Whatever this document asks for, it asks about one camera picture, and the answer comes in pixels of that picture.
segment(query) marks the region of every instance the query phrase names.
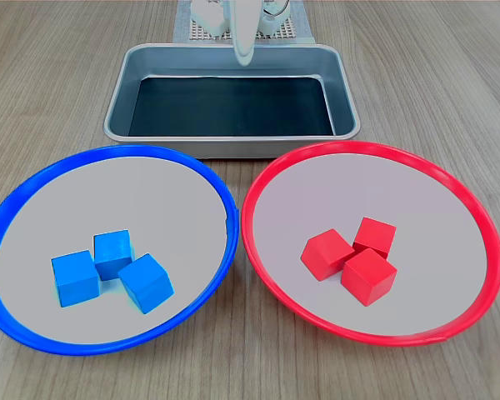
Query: blue plate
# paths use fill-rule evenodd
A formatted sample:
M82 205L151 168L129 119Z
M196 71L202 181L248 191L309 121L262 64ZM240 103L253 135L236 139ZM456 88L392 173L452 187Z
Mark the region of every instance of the blue plate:
M174 317L161 325L134 337L126 338L117 342L101 344L73 344L58 342L39 336L17 321L6 309L0 298L0 329L11 338L29 346L30 348L46 353L69 356L87 356L112 353L132 348L164 334L189 318L213 295L228 273L235 257L239 237L238 209L233 201L231 193L220 177L203 163L180 152L157 146L120 145L101 147L67 157L49 167L44 168L41 172L36 173L15 189L0 205L0 246L10 224L13 222L13 219L17 216L19 211L35 193L52 180L60 177L64 173L68 173L76 168L80 168L91 163L111 158L125 157L159 158L182 164L183 166L191 168L195 172L202 175L202 177L207 179L207 181L217 191L218 195L222 199L227 215L227 244L220 266L212 281L208 284L205 290L191 304L188 305L188 307L184 308L180 313L176 314Z

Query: stainless steel tray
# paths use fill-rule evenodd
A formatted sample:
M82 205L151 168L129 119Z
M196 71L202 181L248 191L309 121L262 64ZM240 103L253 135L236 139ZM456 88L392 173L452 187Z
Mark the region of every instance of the stainless steel tray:
M141 82L147 78L315 78L322 85L332 134L315 136L130 136ZM273 111L274 104L263 104ZM103 130L119 143L157 144L195 158L276 158L309 143L344 140L359 131L359 121L337 51L315 44L263 44L248 67L241 67L229 45L143 44L127 51Z

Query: tray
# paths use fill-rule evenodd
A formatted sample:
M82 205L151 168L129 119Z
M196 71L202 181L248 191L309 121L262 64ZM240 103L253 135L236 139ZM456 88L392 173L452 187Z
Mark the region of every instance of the tray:
M257 45L241 67L228 45L143 44L124 57L103 130L195 158L275 158L349 139L359 121L330 47Z

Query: blue cube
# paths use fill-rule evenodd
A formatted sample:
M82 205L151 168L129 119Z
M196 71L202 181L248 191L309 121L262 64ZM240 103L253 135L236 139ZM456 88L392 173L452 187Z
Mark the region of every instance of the blue cube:
M174 294L167 271L150 254L145 254L118 273L127 294L143 314Z
M52 267L61 307L100 296L98 272L88 250L53 258Z
M101 280L118 278L118 272L132 263L133 259L128 231L103 233L94 237L94 266Z

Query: wooden table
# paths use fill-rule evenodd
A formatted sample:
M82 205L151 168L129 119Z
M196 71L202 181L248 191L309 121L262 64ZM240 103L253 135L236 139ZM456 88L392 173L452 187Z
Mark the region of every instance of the wooden table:
M338 49L360 140L469 186L500 232L500 2L307 2ZM0 202L68 155L111 144L103 118L123 54L171 41L174 2L0 2ZM242 205L266 162L209 162ZM0 399L500 399L500 294L431 347L380 348L317 330L263 286L243 246L211 300L126 352L56 357L0 332Z

